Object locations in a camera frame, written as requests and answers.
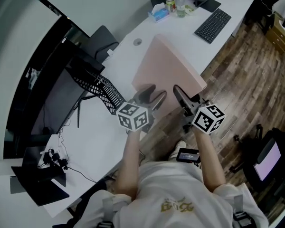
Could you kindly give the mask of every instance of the strap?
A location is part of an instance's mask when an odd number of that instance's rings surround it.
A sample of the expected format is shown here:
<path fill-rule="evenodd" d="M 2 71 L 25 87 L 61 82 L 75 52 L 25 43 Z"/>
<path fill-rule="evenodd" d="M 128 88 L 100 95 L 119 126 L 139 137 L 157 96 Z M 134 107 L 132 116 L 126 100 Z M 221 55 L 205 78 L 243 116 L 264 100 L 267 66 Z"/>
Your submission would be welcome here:
<path fill-rule="evenodd" d="M 246 213 L 238 212 L 233 214 L 233 227 L 234 228 L 256 228 L 255 221 Z"/>
<path fill-rule="evenodd" d="M 110 221 L 103 221 L 98 223 L 97 228 L 114 228 L 114 225 Z"/>
<path fill-rule="evenodd" d="M 234 213 L 243 211 L 243 195 L 237 195 L 234 197 Z"/>
<path fill-rule="evenodd" d="M 109 197 L 103 200 L 104 206 L 104 221 L 112 222 L 114 212 L 113 212 L 113 197 Z"/>

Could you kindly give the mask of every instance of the gold print on shirt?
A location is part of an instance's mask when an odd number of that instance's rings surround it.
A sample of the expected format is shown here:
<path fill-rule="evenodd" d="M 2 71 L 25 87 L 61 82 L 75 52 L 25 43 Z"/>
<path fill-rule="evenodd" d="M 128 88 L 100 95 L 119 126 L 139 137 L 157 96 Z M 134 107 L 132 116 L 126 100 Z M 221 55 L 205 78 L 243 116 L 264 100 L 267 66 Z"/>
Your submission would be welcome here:
<path fill-rule="evenodd" d="M 192 212 L 193 211 L 192 202 L 191 203 L 185 202 L 185 199 L 186 197 L 182 198 L 179 201 L 165 199 L 165 201 L 161 204 L 161 212 L 166 212 L 172 208 L 180 212 Z"/>

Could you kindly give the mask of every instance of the white t-shirt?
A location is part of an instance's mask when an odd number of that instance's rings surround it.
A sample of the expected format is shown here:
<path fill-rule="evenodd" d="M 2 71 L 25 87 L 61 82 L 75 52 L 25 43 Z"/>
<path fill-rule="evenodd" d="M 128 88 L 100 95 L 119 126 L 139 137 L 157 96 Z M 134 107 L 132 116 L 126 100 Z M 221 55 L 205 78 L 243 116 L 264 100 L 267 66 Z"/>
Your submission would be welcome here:
<path fill-rule="evenodd" d="M 103 199 L 113 197 L 115 228 L 231 228 L 234 197 L 243 195 L 243 211 L 267 228 L 247 186 L 222 185 L 209 192 L 202 172 L 193 164 L 149 162 L 139 169 L 136 199 L 107 191 L 96 192 L 76 228 L 93 228 L 104 219 Z"/>

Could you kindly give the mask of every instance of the white sneaker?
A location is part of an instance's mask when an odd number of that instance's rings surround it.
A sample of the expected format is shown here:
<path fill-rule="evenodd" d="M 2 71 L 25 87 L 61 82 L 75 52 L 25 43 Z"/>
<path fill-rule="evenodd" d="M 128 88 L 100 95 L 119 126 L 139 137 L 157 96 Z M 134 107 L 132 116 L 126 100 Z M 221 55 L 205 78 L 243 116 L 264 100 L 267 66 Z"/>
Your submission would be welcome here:
<path fill-rule="evenodd" d="M 180 151 L 180 148 L 186 148 L 186 142 L 185 141 L 183 141 L 183 140 L 178 141 L 178 143 L 175 146 L 175 150 L 169 156 L 168 161 L 172 161 L 172 160 L 176 159 L 176 157 Z"/>

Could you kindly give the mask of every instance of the plastic bottle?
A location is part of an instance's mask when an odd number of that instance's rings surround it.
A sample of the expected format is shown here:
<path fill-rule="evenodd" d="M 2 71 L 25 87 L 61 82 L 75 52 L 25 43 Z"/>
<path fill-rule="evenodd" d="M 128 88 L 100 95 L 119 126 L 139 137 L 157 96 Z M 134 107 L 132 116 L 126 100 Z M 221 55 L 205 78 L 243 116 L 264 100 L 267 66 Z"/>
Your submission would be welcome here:
<path fill-rule="evenodd" d="M 167 4 L 167 10 L 169 12 L 175 11 L 175 1 L 174 0 L 166 0 L 166 4 Z"/>
<path fill-rule="evenodd" d="M 185 17 L 185 0 L 175 0 L 177 16 L 180 18 Z"/>

